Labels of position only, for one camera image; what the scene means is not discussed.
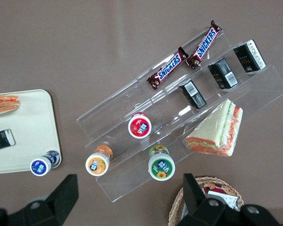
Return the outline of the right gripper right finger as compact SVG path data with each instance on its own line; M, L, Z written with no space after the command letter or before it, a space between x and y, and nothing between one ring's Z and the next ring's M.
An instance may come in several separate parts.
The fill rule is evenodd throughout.
M246 204L233 210L219 196L204 194L192 174L183 175L183 197L188 214L180 226L279 226L264 207Z

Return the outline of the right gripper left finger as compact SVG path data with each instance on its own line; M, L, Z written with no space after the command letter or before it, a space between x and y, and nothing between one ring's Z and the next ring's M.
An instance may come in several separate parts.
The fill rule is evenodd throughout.
M79 198L78 178L69 174L45 199L8 214L0 208L0 226L61 226Z

